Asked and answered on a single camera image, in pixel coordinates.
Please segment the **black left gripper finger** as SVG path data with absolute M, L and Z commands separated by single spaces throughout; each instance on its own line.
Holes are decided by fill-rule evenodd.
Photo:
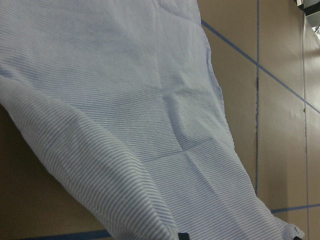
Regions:
M 179 232 L 178 239 L 179 240 L 189 240 L 189 234 L 187 232 Z

